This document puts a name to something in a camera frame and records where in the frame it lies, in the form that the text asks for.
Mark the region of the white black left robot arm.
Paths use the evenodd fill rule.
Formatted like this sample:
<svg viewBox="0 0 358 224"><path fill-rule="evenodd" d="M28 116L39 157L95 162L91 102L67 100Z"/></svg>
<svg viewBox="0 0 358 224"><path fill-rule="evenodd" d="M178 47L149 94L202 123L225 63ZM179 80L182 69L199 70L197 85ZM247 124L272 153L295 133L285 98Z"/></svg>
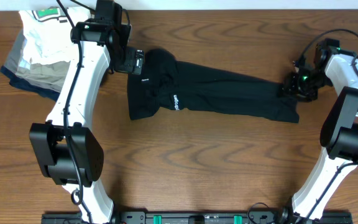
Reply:
<svg viewBox="0 0 358 224"><path fill-rule="evenodd" d="M78 213L46 213L42 223L120 223L101 173L104 152L92 133L94 105L108 70L141 73L144 52L128 47L132 26L90 19L77 23L79 47L55 106L44 123L32 124L29 139L41 173L70 193Z"/></svg>

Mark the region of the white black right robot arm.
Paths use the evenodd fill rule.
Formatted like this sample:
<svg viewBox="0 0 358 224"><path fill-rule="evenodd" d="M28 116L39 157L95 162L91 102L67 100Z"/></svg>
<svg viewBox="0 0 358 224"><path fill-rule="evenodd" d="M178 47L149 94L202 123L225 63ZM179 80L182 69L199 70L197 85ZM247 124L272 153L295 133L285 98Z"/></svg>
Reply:
<svg viewBox="0 0 358 224"><path fill-rule="evenodd" d="M284 92L301 101L313 101L319 88L329 85L337 93L319 135L321 152L311 174L277 214L276 223L352 223L350 212L325 211L341 182L358 167L358 56L320 42L314 66L305 59L295 63L296 73L285 80Z"/></svg>

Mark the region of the black t-shirt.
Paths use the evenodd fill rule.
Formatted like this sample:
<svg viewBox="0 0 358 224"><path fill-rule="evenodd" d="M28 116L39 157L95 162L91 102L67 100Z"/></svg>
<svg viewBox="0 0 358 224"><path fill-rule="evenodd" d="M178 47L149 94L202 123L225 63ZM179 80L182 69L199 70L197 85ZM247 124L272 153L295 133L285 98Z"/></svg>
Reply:
<svg viewBox="0 0 358 224"><path fill-rule="evenodd" d="M132 120L160 108L300 120L296 99L283 94L281 83L179 61L165 49L149 50L142 73L128 76L127 100Z"/></svg>

